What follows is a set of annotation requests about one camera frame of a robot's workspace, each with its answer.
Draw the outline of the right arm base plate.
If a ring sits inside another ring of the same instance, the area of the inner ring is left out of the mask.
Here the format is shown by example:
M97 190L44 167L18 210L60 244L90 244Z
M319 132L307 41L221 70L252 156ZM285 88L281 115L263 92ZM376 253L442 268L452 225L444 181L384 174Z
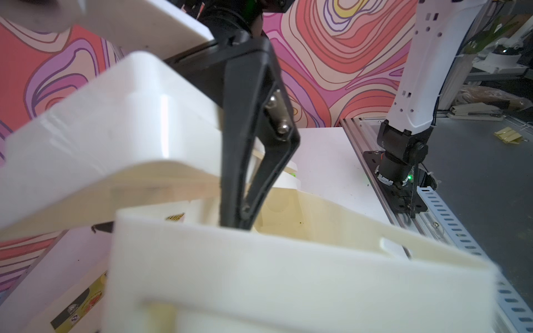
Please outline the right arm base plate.
M428 211L428 207L420 195L414 193L414 168L408 173L403 184L399 186L387 185L378 179L378 168L383 154L384 151L364 151L362 156L392 212L412 216Z

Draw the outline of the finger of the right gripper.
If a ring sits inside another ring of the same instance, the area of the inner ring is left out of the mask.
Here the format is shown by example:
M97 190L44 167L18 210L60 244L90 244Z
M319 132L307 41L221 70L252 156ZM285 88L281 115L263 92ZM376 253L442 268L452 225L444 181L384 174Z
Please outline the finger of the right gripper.
M251 230L301 141L270 40L234 36L165 62L222 108L220 224Z

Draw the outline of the white wrap dispenser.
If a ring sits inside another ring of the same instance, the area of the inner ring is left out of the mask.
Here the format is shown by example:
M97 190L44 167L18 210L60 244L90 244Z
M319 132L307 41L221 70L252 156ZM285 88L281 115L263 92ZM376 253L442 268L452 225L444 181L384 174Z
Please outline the white wrap dispenser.
M109 258L3 332L492 332L497 266L302 191L254 228L218 198L119 210Z
M173 1L3 1L35 32L73 25L126 57L6 140L1 240L108 223L120 208L221 195L222 115L166 59L213 40Z

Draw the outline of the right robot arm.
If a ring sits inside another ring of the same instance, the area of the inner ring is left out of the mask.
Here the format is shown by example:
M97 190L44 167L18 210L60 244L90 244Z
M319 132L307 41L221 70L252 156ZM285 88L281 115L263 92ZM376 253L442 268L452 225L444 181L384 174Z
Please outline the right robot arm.
M223 110L224 227L250 230L301 137L273 44L252 26L291 1L207 1L198 16L213 40L166 63ZM414 36L396 95L378 133L378 175L399 185L428 153L433 112L456 53L481 1L419 1Z

